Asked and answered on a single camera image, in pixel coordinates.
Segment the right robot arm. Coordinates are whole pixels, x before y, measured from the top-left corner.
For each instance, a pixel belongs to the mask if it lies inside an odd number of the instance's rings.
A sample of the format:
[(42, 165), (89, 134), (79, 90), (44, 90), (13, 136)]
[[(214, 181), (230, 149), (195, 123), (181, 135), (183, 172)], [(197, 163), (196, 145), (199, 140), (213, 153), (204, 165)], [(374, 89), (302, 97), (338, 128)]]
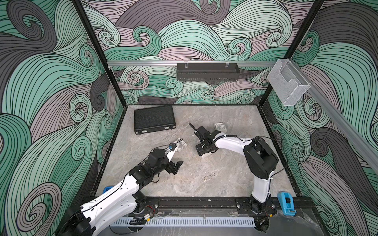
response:
[(261, 136), (247, 139), (218, 130), (211, 133), (202, 126), (199, 128), (195, 128), (193, 124), (189, 124), (189, 126), (200, 141), (196, 145), (199, 156), (215, 153), (222, 148), (245, 157), (249, 169), (254, 175), (251, 208), (256, 213), (265, 212), (270, 197), (271, 179), (279, 162), (267, 142)]

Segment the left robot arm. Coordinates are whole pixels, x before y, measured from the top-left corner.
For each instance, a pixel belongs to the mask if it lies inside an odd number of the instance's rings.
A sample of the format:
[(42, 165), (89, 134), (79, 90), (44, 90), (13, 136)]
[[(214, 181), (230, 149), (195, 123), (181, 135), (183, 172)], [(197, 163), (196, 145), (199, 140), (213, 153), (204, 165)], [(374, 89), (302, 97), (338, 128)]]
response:
[(97, 236), (120, 217), (142, 212), (146, 196), (142, 188), (153, 182), (162, 171), (177, 174), (183, 161), (172, 162), (176, 146), (155, 148), (122, 180), (97, 198), (83, 205), (70, 206), (56, 232), (56, 236)]

